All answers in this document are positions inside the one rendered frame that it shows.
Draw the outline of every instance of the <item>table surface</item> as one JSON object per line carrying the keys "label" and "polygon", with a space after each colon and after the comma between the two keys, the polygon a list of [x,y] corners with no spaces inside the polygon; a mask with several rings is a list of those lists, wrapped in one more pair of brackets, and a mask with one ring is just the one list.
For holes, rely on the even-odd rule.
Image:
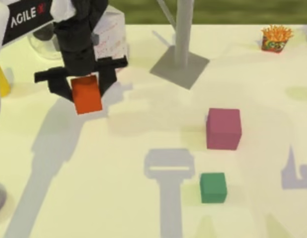
{"label": "table surface", "polygon": [[[186,90],[149,73],[167,49],[156,34],[172,43],[172,28],[127,26],[130,66],[105,110],[85,116],[33,83],[62,62],[38,56],[27,38],[4,48],[13,89],[0,115],[0,238],[160,237],[160,188],[144,159],[164,148],[194,157],[195,175],[181,185],[184,238],[307,238],[307,189],[281,187],[290,145],[297,174],[307,164],[307,35],[296,26],[284,52],[265,53],[262,27],[193,26],[191,52],[210,63]],[[206,149],[209,108],[240,109],[237,151]],[[224,204],[200,203],[207,172],[225,173]]]}

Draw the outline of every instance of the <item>maroon cube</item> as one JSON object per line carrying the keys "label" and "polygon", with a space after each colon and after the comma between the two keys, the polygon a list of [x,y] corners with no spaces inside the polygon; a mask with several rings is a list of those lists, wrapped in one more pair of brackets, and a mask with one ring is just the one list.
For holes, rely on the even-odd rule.
{"label": "maroon cube", "polygon": [[236,150],[242,136],[238,109],[210,108],[206,121],[208,149]]}

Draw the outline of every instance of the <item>green background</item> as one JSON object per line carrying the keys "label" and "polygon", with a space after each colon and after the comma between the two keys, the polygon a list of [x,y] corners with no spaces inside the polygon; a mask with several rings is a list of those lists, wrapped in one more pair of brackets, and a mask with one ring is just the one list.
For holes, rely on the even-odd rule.
{"label": "green background", "polygon": [[[177,0],[165,0],[173,16]],[[167,24],[156,0],[109,0],[127,24]],[[307,0],[196,0],[194,24],[307,24]]]}

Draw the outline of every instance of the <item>french fries toy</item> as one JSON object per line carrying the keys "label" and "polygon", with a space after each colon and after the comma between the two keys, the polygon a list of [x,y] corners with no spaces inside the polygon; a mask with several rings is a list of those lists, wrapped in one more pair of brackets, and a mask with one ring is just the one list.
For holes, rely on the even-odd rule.
{"label": "french fries toy", "polygon": [[293,31],[284,26],[270,25],[261,30],[263,32],[262,47],[263,51],[280,53],[286,46],[288,40],[293,37]]}

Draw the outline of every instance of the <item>orange block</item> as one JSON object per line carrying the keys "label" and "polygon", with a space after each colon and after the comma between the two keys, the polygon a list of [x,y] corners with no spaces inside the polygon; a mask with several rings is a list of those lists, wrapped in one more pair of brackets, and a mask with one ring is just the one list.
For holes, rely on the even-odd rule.
{"label": "orange block", "polygon": [[95,75],[72,79],[71,86],[77,114],[102,110],[101,95]]}

